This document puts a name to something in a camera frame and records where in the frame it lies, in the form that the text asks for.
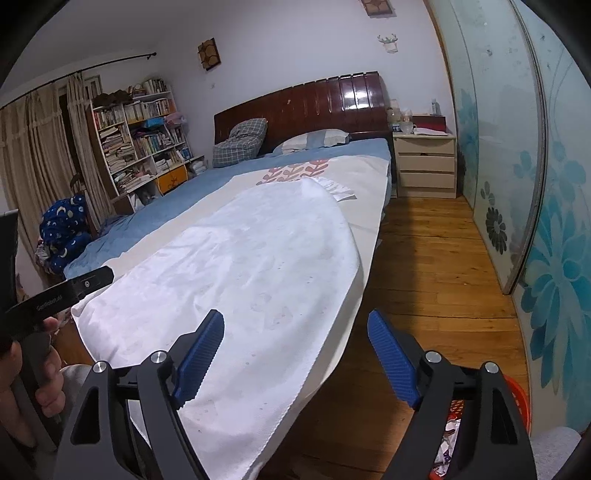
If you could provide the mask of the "person's left hand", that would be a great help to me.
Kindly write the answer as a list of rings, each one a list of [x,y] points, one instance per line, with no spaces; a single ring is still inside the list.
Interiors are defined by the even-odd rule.
[[[8,350],[1,355],[1,421],[8,427],[9,423],[20,414],[19,401],[12,388],[16,378],[34,380],[30,372],[21,373],[25,366],[22,348],[19,342],[13,341]],[[65,406],[64,377],[61,372],[62,361],[57,351],[49,346],[45,358],[40,363],[42,381],[37,385],[33,398],[45,417],[51,418],[60,414]]]

